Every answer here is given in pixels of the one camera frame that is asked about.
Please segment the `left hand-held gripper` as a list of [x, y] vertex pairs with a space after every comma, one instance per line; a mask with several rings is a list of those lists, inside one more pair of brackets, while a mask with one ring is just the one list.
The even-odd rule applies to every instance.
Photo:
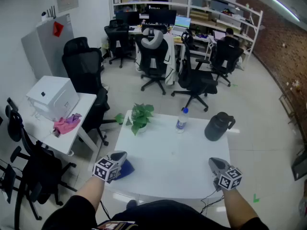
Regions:
[[94, 164], [93, 175], [107, 183], [111, 183], [116, 178], [126, 157], [127, 152], [125, 151], [109, 152]]

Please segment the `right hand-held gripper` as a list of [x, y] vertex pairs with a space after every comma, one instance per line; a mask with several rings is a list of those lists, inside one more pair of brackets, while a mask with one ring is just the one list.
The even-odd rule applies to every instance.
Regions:
[[220, 158], [209, 158], [209, 167], [215, 176], [213, 185], [216, 191], [232, 190], [237, 188], [242, 180], [242, 172]]

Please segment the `blue cloth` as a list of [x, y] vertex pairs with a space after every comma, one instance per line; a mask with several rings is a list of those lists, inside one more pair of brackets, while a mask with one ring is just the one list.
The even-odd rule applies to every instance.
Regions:
[[132, 174], [135, 171], [134, 167], [132, 166], [132, 164], [129, 162], [128, 159], [125, 159], [125, 161], [123, 162], [123, 164], [121, 165], [121, 169], [118, 172], [115, 180], [119, 180], [122, 179], [130, 174]]

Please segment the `person's right forearm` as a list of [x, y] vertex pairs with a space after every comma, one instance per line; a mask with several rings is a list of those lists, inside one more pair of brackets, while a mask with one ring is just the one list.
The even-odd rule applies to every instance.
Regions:
[[230, 227], [240, 229], [249, 220], [256, 218], [258, 215], [251, 205], [236, 190], [222, 190], [224, 195], [224, 205]]

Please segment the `person's left forearm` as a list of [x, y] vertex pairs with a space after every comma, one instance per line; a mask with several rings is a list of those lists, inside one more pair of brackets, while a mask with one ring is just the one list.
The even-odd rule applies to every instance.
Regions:
[[71, 212], [78, 215], [85, 214], [95, 216], [99, 207], [105, 187], [105, 181], [92, 176], [77, 192], [71, 197]]

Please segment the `green potted plant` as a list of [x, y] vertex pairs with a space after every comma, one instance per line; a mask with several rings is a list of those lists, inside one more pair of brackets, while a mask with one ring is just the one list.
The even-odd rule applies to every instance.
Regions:
[[153, 117], [153, 111], [154, 106], [152, 104], [135, 103], [130, 115], [124, 117], [122, 113], [119, 113], [114, 119], [118, 124], [125, 124], [130, 127], [132, 133], [136, 136], [137, 133], [146, 128], [147, 124], [151, 122], [150, 118]]

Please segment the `clear water bottle blue cap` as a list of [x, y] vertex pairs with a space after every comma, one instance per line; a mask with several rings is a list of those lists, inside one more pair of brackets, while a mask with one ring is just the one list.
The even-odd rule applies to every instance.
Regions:
[[184, 132], [188, 119], [189, 119], [189, 110], [187, 107], [184, 107], [181, 114], [178, 116], [178, 120], [176, 123], [176, 131], [178, 133]]

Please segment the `white side desk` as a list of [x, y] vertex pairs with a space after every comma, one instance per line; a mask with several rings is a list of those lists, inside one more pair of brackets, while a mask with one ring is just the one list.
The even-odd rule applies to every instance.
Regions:
[[93, 167], [95, 159], [98, 156], [100, 147], [97, 146], [82, 128], [84, 119], [87, 117], [91, 107], [93, 106], [96, 95], [88, 93], [78, 93], [79, 101], [72, 110], [72, 113], [81, 115], [80, 122], [76, 128], [67, 134], [56, 137], [53, 132], [54, 122], [39, 115], [33, 106], [30, 105], [25, 97], [19, 105], [19, 114], [22, 117], [23, 125], [28, 135], [41, 141], [45, 145], [69, 155], [72, 145], [77, 137], [80, 137], [84, 143], [93, 151], [90, 167]]

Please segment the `purple cloth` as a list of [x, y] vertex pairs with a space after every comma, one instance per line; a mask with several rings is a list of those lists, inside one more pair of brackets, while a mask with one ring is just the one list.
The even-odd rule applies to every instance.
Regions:
[[82, 117], [81, 114], [75, 113], [68, 117], [65, 122], [68, 124], [78, 124], [80, 122], [80, 118]]

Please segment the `pink cloth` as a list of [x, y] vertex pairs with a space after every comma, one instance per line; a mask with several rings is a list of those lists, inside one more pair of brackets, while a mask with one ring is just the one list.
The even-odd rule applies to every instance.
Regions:
[[56, 129], [61, 135], [64, 135], [73, 131], [79, 123], [80, 119], [68, 122], [67, 119], [61, 118], [59, 121], [54, 122], [53, 128]]

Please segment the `person's black clothing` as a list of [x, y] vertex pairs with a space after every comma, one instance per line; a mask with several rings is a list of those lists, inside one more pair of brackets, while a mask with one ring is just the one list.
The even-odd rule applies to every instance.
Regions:
[[205, 217], [190, 206], [158, 200], [131, 207], [97, 223], [93, 205], [72, 196], [44, 223], [42, 230], [234, 230]]

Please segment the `black office chair with bag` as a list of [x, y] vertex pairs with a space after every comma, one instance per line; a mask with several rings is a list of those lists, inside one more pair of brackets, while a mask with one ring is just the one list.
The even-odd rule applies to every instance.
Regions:
[[14, 230], [20, 230], [20, 212], [23, 198], [25, 197], [30, 205], [36, 220], [42, 220], [37, 213], [34, 202], [45, 204], [51, 195], [54, 195], [56, 205], [63, 206], [64, 203], [59, 200], [59, 188], [61, 185], [72, 191], [76, 189], [70, 187], [62, 181], [64, 173], [69, 168], [75, 168], [76, 164], [69, 162], [66, 166], [62, 165], [59, 158], [55, 157], [54, 152], [42, 147], [42, 142], [33, 143], [29, 138], [21, 115], [10, 105], [6, 105], [5, 114], [8, 118], [8, 134], [15, 141], [21, 141], [26, 154], [22, 153], [22, 148], [17, 146], [10, 157], [10, 161], [14, 162], [17, 157], [27, 161], [22, 169], [22, 176], [16, 175], [11, 165], [7, 168], [0, 166], [0, 170], [4, 172], [5, 178], [0, 182], [0, 189], [7, 191], [7, 200], [13, 190], [17, 191], [15, 210], [14, 210]]

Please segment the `black floor box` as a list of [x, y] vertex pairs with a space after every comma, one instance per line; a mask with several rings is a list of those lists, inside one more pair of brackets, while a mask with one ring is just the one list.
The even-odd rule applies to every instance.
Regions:
[[291, 169], [295, 181], [307, 175], [307, 150], [304, 150], [302, 154], [297, 156]]

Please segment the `white box appliance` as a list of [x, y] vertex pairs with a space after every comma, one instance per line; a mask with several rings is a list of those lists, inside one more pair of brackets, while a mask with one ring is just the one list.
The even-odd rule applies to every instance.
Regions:
[[51, 121], [66, 118], [79, 101], [69, 78], [43, 76], [26, 95], [34, 109]]

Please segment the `tall black mesh office chair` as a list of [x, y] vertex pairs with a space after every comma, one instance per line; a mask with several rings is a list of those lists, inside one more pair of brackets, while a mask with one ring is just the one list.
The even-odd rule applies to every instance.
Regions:
[[107, 90], [101, 83], [101, 50], [89, 47], [86, 37], [69, 40], [63, 49], [62, 63], [76, 92], [96, 95], [88, 115], [83, 121], [85, 132], [96, 129], [104, 146], [108, 146], [106, 135], [100, 131], [102, 124], [115, 123], [115, 119], [105, 120], [104, 114], [110, 109]]

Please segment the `black chair with white lumbar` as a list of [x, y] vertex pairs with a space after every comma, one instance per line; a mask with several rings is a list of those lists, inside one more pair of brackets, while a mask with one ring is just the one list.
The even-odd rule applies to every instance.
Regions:
[[167, 42], [163, 39], [160, 46], [154, 50], [144, 48], [141, 45], [141, 40], [144, 37], [150, 41], [152, 40], [154, 37], [154, 29], [160, 30], [163, 35], [167, 33], [167, 28], [164, 25], [145, 24], [142, 26], [142, 33], [135, 35], [136, 68], [142, 72], [141, 79], [149, 79], [146, 84], [141, 86], [142, 92], [149, 85], [157, 83], [162, 91], [162, 95], [166, 95], [162, 81], [165, 80], [166, 64], [164, 63], [164, 59], [168, 50]]

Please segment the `white jacket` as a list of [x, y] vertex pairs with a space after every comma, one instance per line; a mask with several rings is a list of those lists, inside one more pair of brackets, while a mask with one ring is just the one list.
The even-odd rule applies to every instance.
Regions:
[[164, 63], [166, 64], [165, 84], [167, 86], [173, 85], [176, 79], [176, 59], [174, 38], [171, 34], [164, 34], [164, 40], [167, 42], [168, 50], [165, 55]]

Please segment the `black occupied office chair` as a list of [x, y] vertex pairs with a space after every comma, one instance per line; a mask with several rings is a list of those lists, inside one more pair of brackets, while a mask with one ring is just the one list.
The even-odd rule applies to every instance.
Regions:
[[235, 70], [236, 63], [238, 62], [244, 50], [240, 47], [233, 47], [224, 40], [218, 40], [216, 43], [216, 53], [210, 67], [212, 68], [211, 74], [215, 74], [216, 80], [222, 77], [228, 82], [228, 87], [231, 82], [228, 80], [228, 74]]

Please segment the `black office chair with headrest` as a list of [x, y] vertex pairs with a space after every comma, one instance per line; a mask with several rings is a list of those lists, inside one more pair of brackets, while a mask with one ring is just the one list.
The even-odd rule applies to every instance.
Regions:
[[109, 64], [120, 59], [119, 67], [122, 68], [123, 59], [135, 61], [135, 58], [132, 57], [132, 46], [129, 41], [129, 28], [129, 25], [121, 19], [110, 20], [109, 25], [104, 27], [109, 39], [109, 49], [114, 56], [109, 60]]

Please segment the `grey neck pillow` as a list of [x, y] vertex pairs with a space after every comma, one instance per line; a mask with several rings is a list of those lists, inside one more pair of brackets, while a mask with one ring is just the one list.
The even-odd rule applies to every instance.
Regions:
[[141, 45], [147, 49], [157, 49], [163, 41], [163, 33], [160, 30], [153, 30], [154, 37], [150, 41], [148, 38], [143, 38], [141, 40]]

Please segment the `open laptop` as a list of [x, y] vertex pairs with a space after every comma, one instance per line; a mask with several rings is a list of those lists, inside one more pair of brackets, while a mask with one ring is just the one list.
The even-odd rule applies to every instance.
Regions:
[[218, 40], [223, 40], [226, 37], [226, 33], [213, 30], [213, 37], [214, 40], [217, 42]]

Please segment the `grey cabinet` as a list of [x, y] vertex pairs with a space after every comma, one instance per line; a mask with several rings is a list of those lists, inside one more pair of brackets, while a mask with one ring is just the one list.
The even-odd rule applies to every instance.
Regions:
[[[53, 35], [55, 21], [64, 25], [60, 37]], [[70, 14], [46, 21], [21, 38], [24, 52], [37, 80], [43, 76], [68, 76], [62, 56], [65, 44], [73, 38]]]

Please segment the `small black monitor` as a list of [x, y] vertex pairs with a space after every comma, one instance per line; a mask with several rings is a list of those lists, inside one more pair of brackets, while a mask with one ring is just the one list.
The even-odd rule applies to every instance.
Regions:
[[129, 26], [137, 26], [140, 24], [140, 14], [135, 11], [124, 12], [119, 11], [115, 15], [117, 20], [122, 20], [124, 23], [128, 24]]

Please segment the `red paper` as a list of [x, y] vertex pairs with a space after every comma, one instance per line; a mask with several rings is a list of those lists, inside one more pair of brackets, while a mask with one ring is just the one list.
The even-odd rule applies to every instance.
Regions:
[[58, 22], [54, 22], [53, 24], [53, 35], [56, 37], [60, 37], [62, 31], [63, 31], [64, 25], [58, 23]]

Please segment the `lit screen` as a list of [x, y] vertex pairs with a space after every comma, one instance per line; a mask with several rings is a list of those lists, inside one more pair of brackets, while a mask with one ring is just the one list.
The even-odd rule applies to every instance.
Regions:
[[182, 34], [189, 29], [190, 26], [190, 18], [182, 17], [182, 16], [176, 16], [175, 18], [175, 24], [171, 30], [172, 35], [176, 36], [182, 36]]

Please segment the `wide black monitor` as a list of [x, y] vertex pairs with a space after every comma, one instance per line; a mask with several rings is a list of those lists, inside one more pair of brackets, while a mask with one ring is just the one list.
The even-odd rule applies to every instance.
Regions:
[[176, 20], [176, 10], [149, 10], [149, 24], [167, 24], [174, 25]]

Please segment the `white shelf unit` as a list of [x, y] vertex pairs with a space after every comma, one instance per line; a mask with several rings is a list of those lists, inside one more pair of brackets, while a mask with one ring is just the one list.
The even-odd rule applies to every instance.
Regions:
[[192, 25], [220, 32], [232, 28], [235, 37], [244, 43], [242, 70], [249, 63], [263, 18], [263, 11], [230, 0], [109, 0], [109, 4], [111, 16], [124, 6], [136, 9], [137, 5], [165, 5], [189, 17]]

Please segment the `white router with black antennas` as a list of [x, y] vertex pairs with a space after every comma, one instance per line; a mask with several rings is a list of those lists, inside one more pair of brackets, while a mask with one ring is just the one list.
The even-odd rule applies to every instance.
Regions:
[[47, 20], [52, 20], [56, 18], [55, 6], [51, 6], [46, 11], [41, 13], [41, 21], [46, 22]]

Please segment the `ceiling tube lamp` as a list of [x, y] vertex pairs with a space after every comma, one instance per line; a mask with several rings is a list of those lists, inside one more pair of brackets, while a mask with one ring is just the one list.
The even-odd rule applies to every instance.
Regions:
[[293, 13], [290, 9], [288, 9], [283, 3], [281, 3], [279, 0], [272, 0], [276, 4], [278, 4], [280, 7], [282, 7], [287, 13], [289, 13], [297, 22], [300, 22], [300, 19], [298, 16]]

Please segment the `metal frame rack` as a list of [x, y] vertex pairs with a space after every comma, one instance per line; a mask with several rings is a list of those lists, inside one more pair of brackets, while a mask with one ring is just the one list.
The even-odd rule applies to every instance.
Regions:
[[290, 88], [282, 93], [279, 101], [289, 118], [288, 123], [297, 125], [301, 133], [307, 133], [307, 99], [303, 94]]

